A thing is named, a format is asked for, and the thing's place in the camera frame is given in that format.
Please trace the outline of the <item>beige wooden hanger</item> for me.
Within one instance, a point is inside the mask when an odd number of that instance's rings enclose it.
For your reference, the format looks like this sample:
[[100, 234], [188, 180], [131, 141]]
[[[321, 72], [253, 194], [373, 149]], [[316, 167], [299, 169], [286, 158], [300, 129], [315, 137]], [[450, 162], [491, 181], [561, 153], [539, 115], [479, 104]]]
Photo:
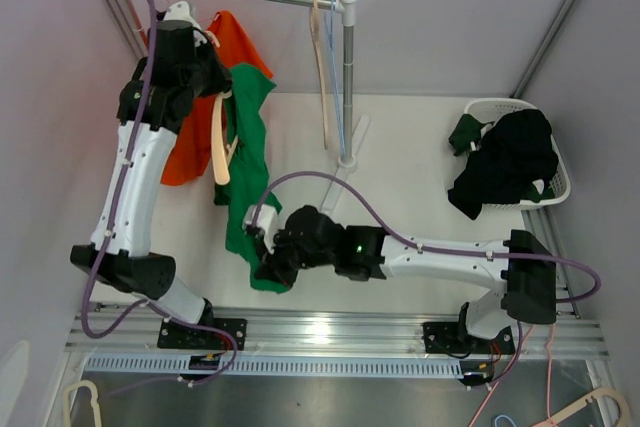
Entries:
[[315, 55], [316, 69], [318, 75], [321, 112], [322, 112], [322, 135], [323, 146], [327, 150], [329, 148], [329, 126], [328, 126], [328, 106], [326, 96], [326, 79], [323, 62], [323, 54], [320, 41], [320, 8], [319, 0], [312, 0], [309, 9], [309, 29], [312, 47]]
[[229, 165], [237, 146], [237, 139], [231, 144], [226, 143], [226, 130], [222, 122], [224, 101], [231, 97], [231, 88], [216, 94], [212, 109], [210, 149], [214, 181], [217, 185], [230, 183]]

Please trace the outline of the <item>bright green t shirt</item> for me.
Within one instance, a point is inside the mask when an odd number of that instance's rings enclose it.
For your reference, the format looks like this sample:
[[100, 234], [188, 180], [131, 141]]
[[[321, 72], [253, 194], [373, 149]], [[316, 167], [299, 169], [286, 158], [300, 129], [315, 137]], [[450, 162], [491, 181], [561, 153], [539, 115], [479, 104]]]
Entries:
[[287, 285], [255, 275], [260, 266], [253, 238], [243, 230], [244, 216], [269, 185], [265, 161], [266, 127], [260, 109], [276, 87], [257, 67], [241, 63], [230, 69], [232, 96], [224, 101], [227, 139], [237, 142], [229, 165], [230, 182], [215, 187], [214, 203], [228, 208], [225, 247], [249, 264], [250, 286], [258, 291], [285, 293]]

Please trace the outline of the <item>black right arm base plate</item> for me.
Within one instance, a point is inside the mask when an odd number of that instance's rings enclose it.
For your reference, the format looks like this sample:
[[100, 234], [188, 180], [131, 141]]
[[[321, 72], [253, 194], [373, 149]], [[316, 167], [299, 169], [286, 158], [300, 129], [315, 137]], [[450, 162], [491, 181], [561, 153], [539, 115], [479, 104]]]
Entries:
[[459, 360], [473, 355], [516, 352], [515, 336], [510, 327], [490, 339], [464, 333], [457, 322], [431, 321], [422, 324], [423, 343], [427, 354], [442, 354]]

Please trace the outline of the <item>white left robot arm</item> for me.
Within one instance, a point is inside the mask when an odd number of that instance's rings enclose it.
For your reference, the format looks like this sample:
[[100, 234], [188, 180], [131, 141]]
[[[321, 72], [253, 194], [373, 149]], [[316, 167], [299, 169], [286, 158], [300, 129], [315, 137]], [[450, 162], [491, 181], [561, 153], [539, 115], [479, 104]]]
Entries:
[[151, 222], [166, 163], [195, 100], [230, 87], [230, 73], [203, 30], [186, 20], [153, 23], [149, 53], [119, 95], [117, 154], [102, 213], [90, 241], [70, 253], [88, 276], [84, 308], [102, 283], [181, 323], [190, 346], [213, 341], [208, 301], [177, 277], [173, 257], [152, 252]]

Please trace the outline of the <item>orange tank top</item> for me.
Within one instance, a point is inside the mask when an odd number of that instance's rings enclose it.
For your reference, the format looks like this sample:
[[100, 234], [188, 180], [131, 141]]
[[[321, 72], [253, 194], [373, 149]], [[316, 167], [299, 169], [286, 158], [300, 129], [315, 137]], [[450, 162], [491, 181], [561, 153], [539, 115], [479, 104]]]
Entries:
[[[268, 79], [273, 77], [241, 24], [229, 11], [219, 11], [207, 31], [221, 43], [216, 53], [222, 64], [231, 69], [247, 63], [259, 69]], [[176, 144], [167, 160], [161, 183], [180, 186], [196, 180], [206, 170], [211, 158], [211, 123], [214, 96], [198, 98], [189, 116], [184, 120]]]

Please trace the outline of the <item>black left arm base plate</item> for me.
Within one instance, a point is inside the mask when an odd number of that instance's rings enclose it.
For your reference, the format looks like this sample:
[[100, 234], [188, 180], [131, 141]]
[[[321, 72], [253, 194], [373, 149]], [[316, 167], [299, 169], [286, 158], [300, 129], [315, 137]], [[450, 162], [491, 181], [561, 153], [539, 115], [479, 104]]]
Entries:
[[[242, 351], [246, 338], [247, 320], [242, 318], [216, 318], [213, 327], [231, 336]], [[231, 341], [220, 333], [202, 331], [170, 321], [162, 323], [157, 347], [170, 350], [232, 350]]]

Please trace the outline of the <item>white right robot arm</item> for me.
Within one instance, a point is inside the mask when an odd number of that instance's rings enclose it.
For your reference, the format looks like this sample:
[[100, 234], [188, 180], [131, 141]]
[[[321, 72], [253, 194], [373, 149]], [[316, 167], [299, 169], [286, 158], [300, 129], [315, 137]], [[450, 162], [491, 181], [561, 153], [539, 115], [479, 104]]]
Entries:
[[243, 219], [259, 258], [256, 278], [287, 288], [301, 270], [332, 267], [352, 281], [421, 277], [485, 289], [463, 304], [455, 339], [480, 350], [513, 321], [551, 325], [556, 320], [556, 267], [531, 233], [475, 243], [401, 241], [384, 227], [343, 226], [313, 206], [303, 206], [278, 224], [275, 208], [252, 206]]

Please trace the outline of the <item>light blue wire hanger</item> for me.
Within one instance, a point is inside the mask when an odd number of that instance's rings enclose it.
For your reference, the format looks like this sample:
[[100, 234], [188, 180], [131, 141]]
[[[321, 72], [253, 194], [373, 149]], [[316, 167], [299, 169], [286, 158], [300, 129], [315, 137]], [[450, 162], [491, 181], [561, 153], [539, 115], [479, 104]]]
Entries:
[[329, 60], [330, 60], [331, 87], [332, 87], [332, 94], [333, 94], [333, 100], [334, 100], [334, 110], [335, 110], [335, 116], [336, 116], [340, 157], [343, 157], [343, 155], [346, 153], [346, 147], [345, 147], [345, 139], [344, 139], [344, 126], [343, 126], [343, 120], [342, 120], [342, 106], [341, 106], [341, 101], [339, 99], [339, 86], [338, 86], [335, 34], [334, 34], [334, 16], [337, 13], [337, 3], [338, 3], [337, 0], [330, 1], [329, 13], [324, 15], [323, 21], [324, 21], [326, 40], [327, 40], [327, 49], [328, 49]]

